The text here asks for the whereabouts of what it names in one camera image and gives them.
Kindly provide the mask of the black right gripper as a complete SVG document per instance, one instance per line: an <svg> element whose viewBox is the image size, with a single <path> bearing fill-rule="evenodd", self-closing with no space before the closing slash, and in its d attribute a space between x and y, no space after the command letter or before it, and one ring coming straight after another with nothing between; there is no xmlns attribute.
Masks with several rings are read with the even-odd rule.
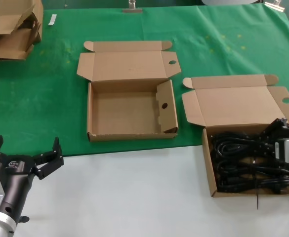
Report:
<svg viewBox="0 0 289 237"><path fill-rule="evenodd" d="M285 162L285 141L289 138L289 123L286 118L277 118L269 124L260 134L262 143L254 150L254 158L259 161L272 162L274 157Z"/></svg>

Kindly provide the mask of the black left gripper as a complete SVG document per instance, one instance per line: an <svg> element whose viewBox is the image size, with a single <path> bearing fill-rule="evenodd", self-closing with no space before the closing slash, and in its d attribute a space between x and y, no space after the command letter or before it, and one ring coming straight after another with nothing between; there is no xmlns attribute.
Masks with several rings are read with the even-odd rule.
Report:
<svg viewBox="0 0 289 237"><path fill-rule="evenodd" d="M2 145L3 137L0 135L0 149ZM63 165L64 157L58 137L55 137L52 150L35 156L35 161L32 156L1 154L0 181L4 197L0 212L19 220L34 176L42 180Z"/></svg>

